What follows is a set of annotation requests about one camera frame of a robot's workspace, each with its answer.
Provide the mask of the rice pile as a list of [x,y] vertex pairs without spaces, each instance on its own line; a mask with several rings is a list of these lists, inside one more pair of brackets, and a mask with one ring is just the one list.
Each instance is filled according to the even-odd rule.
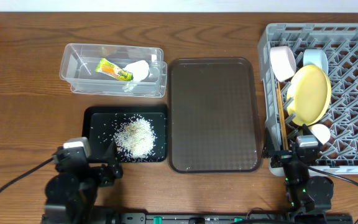
[[156,140],[151,120],[139,114],[114,113],[102,122],[101,133],[96,135],[96,142],[100,146],[114,141],[118,155],[124,162],[146,161],[156,155]]

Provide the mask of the light blue bowl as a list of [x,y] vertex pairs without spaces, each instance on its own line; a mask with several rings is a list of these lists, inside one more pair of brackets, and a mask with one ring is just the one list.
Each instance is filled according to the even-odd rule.
[[325,74],[329,74],[328,58],[323,50],[306,49],[303,54],[303,65],[316,65]]

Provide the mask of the green yellow snack wrapper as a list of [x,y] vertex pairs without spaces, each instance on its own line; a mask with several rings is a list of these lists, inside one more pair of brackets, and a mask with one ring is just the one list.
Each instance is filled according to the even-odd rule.
[[116,64],[108,61],[106,58],[102,58],[99,61],[95,71],[113,77],[119,81],[131,81],[133,79],[133,73],[118,67]]

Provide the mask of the wooden chopstick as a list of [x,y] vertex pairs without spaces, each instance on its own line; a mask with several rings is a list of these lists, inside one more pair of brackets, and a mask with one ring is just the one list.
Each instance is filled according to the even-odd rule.
[[285,127],[285,117],[283,112],[283,103],[282,103],[282,94],[280,90],[280,83],[277,83],[277,105],[278,105],[278,113],[279,113],[279,120],[280,120],[280,130],[281,130],[281,136],[282,136],[282,146],[284,150],[288,149],[288,141],[287,141],[287,135],[286,135],[286,127]]
[[285,117],[284,117],[284,111],[283,111],[283,103],[282,100],[279,100],[279,106],[280,106],[280,127],[282,131],[282,138],[283,138],[283,148],[284,150],[288,150],[288,139],[287,139],[287,130],[285,125]]

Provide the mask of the pale green cup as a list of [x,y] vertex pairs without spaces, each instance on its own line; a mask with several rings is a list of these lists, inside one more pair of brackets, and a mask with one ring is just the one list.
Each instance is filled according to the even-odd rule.
[[326,144],[330,140],[331,133],[327,126],[323,124],[313,124],[308,128],[321,144]]

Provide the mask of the yellow plate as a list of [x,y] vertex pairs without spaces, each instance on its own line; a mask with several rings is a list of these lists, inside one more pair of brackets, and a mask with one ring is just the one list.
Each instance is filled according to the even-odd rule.
[[299,69],[292,77],[287,90],[289,116],[298,126],[309,126],[318,122],[326,113],[331,100],[331,82],[325,72],[316,65]]

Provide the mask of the pink bowl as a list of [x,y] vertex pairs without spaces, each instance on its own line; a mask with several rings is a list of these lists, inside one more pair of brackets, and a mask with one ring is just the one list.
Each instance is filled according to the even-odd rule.
[[279,82],[293,77],[296,72],[295,58],[288,46],[272,47],[270,49],[270,64],[275,78]]

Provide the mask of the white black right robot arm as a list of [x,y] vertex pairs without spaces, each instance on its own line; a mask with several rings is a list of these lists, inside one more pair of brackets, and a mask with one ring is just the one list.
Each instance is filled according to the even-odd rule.
[[321,143],[312,135],[300,136],[289,150],[276,151],[272,138],[266,135],[262,157],[271,167],[281,167],[292,209],[286,218],[294,223],[328,223],[334,184],[328,177],[310,176],[309,164],[315,162]]

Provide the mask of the white tissue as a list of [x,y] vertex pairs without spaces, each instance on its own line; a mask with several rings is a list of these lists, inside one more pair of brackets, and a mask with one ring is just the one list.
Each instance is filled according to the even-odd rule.
[[122,89],[125,92],[132,91],[139,82],[145,80],[149,75],[149,64],[145,60],[130,63],[124,67],[124,70],[132,73],[132,80],[129,81]]

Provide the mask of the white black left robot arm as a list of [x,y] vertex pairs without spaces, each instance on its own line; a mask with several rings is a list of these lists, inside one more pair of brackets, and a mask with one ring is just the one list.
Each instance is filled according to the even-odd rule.
[[87,138],[71,139],[52,155],[58,175],[45,187],[42,223],[121,222],[113,209],[94,204],[99,188],[112,186],[123,176],[116,143],[112,142],[100,158],[90,156]]

